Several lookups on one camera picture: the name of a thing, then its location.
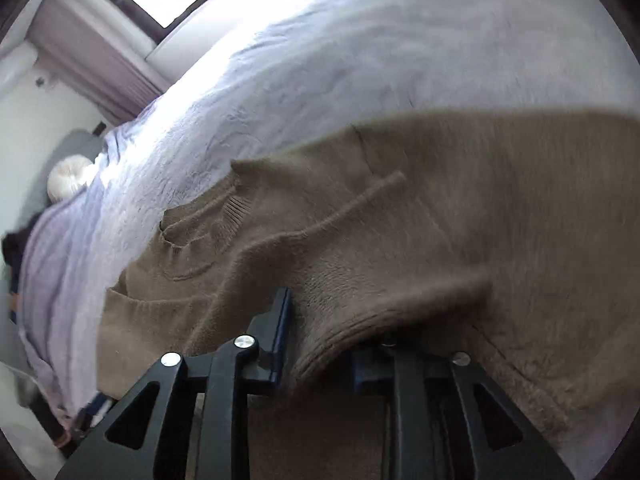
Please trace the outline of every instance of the silver screw head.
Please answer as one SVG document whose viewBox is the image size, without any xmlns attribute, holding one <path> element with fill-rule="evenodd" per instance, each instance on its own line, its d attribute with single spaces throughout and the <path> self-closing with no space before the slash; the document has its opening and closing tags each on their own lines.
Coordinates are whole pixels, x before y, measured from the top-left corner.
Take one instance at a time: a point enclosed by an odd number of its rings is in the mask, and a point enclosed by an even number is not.
<svg viewBox="0 0 640 480">
<path fill-rule="evenodd" d="M 471 357 L 466 352 L 456 352 L 452 355 L 451 362 L 457 366 L 468 366 L 471 362 Z"/>
<path fill-rule="evenodd" d="M 252 337 L 248 334 L 240 335 L 236 337 L 234 341 L 234 345 L 238 348 L 250 348 L 255 344 L 255 337 Z"/>
<path fill-rule="evenodd" d="M 169 352 L 168 354 L 164 354 L 161 358 L 160 358 L 160 362 L 164 365 L 164 366 L 175 366 L 177 365 L 180 361 L 181 361 L 181 357 L 180 354 L 177 354 L 175 352 Z"/>
<path fill-rule="evenodd" d="M 396 344 L 398 343 L 398 340 L 396 338 L 396 334 L 385 334 L 382 336 L 382 341 L 380 342 L 380 344 L 386 348 L 393 348 L 396 346 Z"/>
</svg>

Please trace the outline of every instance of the pink curtain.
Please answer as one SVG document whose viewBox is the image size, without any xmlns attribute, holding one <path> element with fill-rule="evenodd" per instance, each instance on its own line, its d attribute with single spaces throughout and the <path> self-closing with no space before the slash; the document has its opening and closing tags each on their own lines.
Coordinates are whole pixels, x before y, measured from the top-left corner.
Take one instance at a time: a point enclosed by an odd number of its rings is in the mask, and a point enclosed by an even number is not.
<svg viewBox="0 0 640 480">
<path fill-rule="evenodd" d="M 170 86 L 102 20 L 72 0 L 44 0 L 28 39 L 43 67 L 94 102 L 114 126 L 137 117 Z"/>
</svg>

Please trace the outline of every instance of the white ball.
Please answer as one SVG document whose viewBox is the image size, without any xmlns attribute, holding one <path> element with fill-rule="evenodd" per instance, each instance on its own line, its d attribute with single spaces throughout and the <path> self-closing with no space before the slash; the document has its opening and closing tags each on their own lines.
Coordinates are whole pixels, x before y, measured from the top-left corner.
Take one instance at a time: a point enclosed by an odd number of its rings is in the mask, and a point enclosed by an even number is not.
<svg viewBox="0 0 640 480">
<path fill-rule="evenodd" d="M 71 155 L 57 163 L 47 179 L 47 194 L 53 203 L 71 198 L 87 183 L 92 162 L 82 155 Z"/>
</svg>

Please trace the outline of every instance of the brown sweater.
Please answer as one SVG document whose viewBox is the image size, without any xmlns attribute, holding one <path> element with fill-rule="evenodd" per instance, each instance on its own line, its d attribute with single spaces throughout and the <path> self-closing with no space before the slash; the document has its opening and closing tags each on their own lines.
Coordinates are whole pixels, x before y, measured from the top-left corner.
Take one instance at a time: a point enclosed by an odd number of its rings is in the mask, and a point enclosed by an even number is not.
<svg viewBox="0 0 640 480">
<path fill-rule="evenodd" d="M 640 383 L 639 161 L 629 118 L 440 112 L 234 162 L 108 292 L 98 386 L 117 397 L 166 351 L 215 350 L 287 285 L 290 392 L 411 326 L 552 436 Z"/>
</svg>

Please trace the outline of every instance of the lavender blanket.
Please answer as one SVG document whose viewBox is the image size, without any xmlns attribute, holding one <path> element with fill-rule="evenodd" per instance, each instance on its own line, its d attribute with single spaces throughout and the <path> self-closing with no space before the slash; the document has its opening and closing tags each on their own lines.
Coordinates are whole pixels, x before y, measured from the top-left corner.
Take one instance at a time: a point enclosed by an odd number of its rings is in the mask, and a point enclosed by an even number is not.
<svg viewBox="0 0 640 480">
<path fill-rule="evenodd" d="M 19 324 L 40 385 L 61 418 L 93 397 L 104 291 L 232 158 L 412 107 L 639 103 L 628 46 L 538 0 L 287 0 L 112 131 L 88 189 L 37 224 Z"/>
</svg>

